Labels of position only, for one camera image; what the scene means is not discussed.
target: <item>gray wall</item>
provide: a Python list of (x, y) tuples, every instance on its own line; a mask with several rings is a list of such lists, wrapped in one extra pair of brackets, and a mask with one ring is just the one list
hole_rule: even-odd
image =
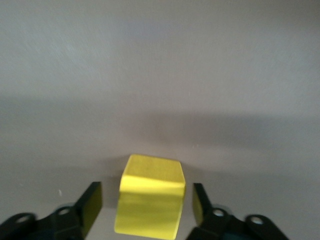
[(320, 237), (320, 3), (0, 2), (0, 221), (102, 181), (113, 232), (129, 154), (178, 159), (236, 217)]

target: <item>cube front face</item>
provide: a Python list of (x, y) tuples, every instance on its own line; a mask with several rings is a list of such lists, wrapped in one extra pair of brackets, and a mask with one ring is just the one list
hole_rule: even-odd
[(180, 162), (133, 154), (123, 172), (114, 230), (149, 238), (176, 238), (186, 181)]

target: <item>metal bracket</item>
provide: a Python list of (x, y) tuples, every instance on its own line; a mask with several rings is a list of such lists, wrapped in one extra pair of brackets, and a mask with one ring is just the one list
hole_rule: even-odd
[(102, 184), (93, 182), (73, 206), (60, 207), (36, 220), (16, 214), (0, 225), (0, 240), (83, 240), (102, 208)]
[(213, 207), (201, 183), (193, 184), (193, 212), (198, 227), (187, 240), (289, 240), (263, 215), (241, 221), (222, 207)]

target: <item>yellow wooden block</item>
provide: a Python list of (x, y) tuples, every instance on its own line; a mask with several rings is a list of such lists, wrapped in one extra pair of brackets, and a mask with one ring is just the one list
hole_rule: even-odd
[(174, 240), (185, 191), (179, 161), (131, 155), (121, 178), (115, 232)]

